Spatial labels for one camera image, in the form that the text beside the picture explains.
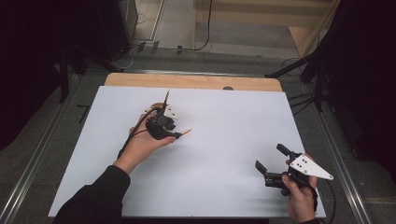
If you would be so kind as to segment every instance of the black sleeve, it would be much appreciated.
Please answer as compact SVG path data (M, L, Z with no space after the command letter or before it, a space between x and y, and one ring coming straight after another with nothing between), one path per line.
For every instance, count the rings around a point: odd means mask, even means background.
M92 185L80 189L59 210L53 223L120 223L122 198L131 178L117 166L108 166Z
M312 220L306 221L306 222L302 222L300 224L319 224L319 219L314 218Z

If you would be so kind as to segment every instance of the gray floor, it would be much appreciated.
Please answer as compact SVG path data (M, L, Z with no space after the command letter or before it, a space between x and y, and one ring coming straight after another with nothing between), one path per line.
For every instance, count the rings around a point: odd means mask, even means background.
M171 6L169 5L170 2L182 4L180 2L184 1L168 0L166 2L165 9ZM167 15L166 12L165 10L163 13L163 20L167 16L172 15L172 13ZM164 43L163 47L166 47L167 43L173 47L174 44L161 34L161 32L166 33L164 27L166 27L166 22L160 25L156 38L162 40L161 43ZM267 28L273 29L273 35L282 33L280 28ZM185 41L189 40L185 36L180 38ZM182 43L183 40L181 39L180 42L175 42L175 44ZM217 42L216 39L212 41L214 43L212 45L213 49ZM284 36L284 44L279 44L283 48L276 50L276 47L273 47L273 51L267 50L262 53L251 53L249 48L245 47L240 47L241 50L237 53L221 50L205 52L203 50L200 52L184 51L182 54L177 55L174 51L165 49L159 49L156 54L151 54L149 49L141 53L132 51L134 63L126 71L157 70L262 77L263 74L277 71L285 61L284 59L295 57L294 53L288 54L289 51L286 52L284 50L295 50L290 47L290 41ZM130 63L129 55L125 55L115 63L122 66L128 65ZM21 196L21 204L19 207L17 206L19 209L16 209L15 217L11 218L13 219L12 223L51 223L52 221L51 218L47 217L48 211L83 127L83 122L80 123L79 121L84 113L84 108L78 107L78 105L92 104L97 89L104 84L109 73L94 63L89 63L89 67L89 71L85 76L78 76L76 91L69 96L68 103L63 105L64 112L58 126L48 141L43 160L37 165L38 170L36 173L31 174L34 177L33 182L27 183L26 188L28 190L25 195L22 194ZM313 88L314 83L302 84L298 78L299 74L300 71L296 69L296 71L290 72L290 76L283 76L279 79L283 91L288 96L307 93L307 90ZM25 168L34 155L35 147L40 144L40 139L45 133L50 119L59 110L60 106L57 103L59 97L60 93L57 90L31 118L18 139L9 147L0 151L0 206L2 209L6 206L7 199L20 177L25 174ZM327 107L326 103L323 103L323 109L324 111L320 115L331 130L332 138L337 145L336 149L340 153L348 173L351 175L351 179L361 196L372 223L394 223L393 213L396 210L396 188L389 177L388 171L375 162L356 160L337 118L330 108ZM346 186L340 181L340 175L344 174L337 173L334 163L330 159L331 148L320 128L316 109L312 105L307 107L295 116L295 121L306 151L335 176L334 181L331 182L336 199L333 223L359 223L346 195ZM332 204L334 197L332 196L332 191L329 185L322 180L318 182L318 189L329 217L333 213ZM287 218L279 218L271 219L270 223L290 223L290 221Z

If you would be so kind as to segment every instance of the table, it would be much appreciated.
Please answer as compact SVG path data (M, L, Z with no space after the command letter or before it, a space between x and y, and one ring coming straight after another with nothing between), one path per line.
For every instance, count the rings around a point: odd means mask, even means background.
M304 57L331 24L339 3L340 0L213 0L211 20L287 26L297 50ZM208 6L209 0L194 0L193 47L195 23L207 21Z
M235 91L224 91L224 86ZM76 190L90 184L114 161L127 137L120 130L127 133L131 124L126 120L137 120L141 114L137 108L146 109L154 100L163 100L169 89L168 104L180 116L177 129L192 126L192 132L135 168L124 197L123 215L287 217L286 198L280 196L280 189L266 188L254 167L259 160L274 173L287 169L286 158L276 150L278 141L304 152L279 82L164 74L108 76L95 97L49 215L56 215ZM228 109L230 102L233 109ZM263 122L265 127L258 126ZM325 217L320 200L318 204L318 215Z

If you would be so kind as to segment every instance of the white board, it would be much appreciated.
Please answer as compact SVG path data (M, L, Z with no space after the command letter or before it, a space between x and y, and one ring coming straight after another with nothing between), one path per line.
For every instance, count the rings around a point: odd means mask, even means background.
M101 87L67 166L49 216L116 159L128 132L168 89ZM280 189L264 186L254 164L287 171L281 143L304 152L284 92L171 89L175 131L131 174L124 217L288 217ZM318 201L318 217L325 217Z

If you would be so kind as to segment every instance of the floor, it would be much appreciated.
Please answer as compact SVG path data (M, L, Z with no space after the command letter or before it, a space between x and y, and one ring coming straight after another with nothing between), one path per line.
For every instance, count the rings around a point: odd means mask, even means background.
M191 1L165 0L152 41L160 41L161 48L172 49L179 45L183 49L190 48L191 6ZM207 34L204 21L198 27L197 46L205 42ZM262 41L255 38L258 33L260 37L264 36ZM173 50L159 49L152 54L151 49L145 48L139 53L131 51L132 64L129 55L114 63L125 67L131 65L126 68L126 72L155 70L262 77L292 63L292 58L299 57L290 33L284 27L261 26L258 29L256 25L214 21L210 34L210 44L199 52L183 51L177 55ZM149 39L146 41L148 45L152 42ZM17 202L8 217L5 215L10 210L2 212L0 223L51 223L52 219L47 217L48 211L84 124L85 108L81 106L92 104L98 87L104 84L109 73L97 64L88 62L88 66L89 71L85 76L71 74L73 93L65 104L58 104L59 90L54 92L21 131L17 140L0 151L0 206L2 209L6 207L9 199L10 202ZM301 83L298 78L300 74L301 71L296 69L279 78L288 96L312 92L315 83ZM293 112L300 109L302 106L297 106ZM306 151L335 176L330 185L321 180L318 183L319 196L328 214L326 221L335 213L333 223L394 223L396 188L389 173L375 162L356 160L332 108L323 103L323 109L319 113L310 105L295 116L295 121ZM54 115L59 115L58 119L52 119ZM334 151L341 158L341 164L332 159ZM27 169L32 167L32 162L35 162L35 169ZM337 167L343 165L346 169L340 172ZM347 177L352 185L343 182L345 175L350 175ZM351 206L353 202L347 195L350 188L358 192L354 196L359 196L361 201L358 203L362 203L364 211L355 211ZM369 220L362 221L359 215L364 214L359 212L367 213ZM290 220L274 218L270 219L270 223L290 223Z

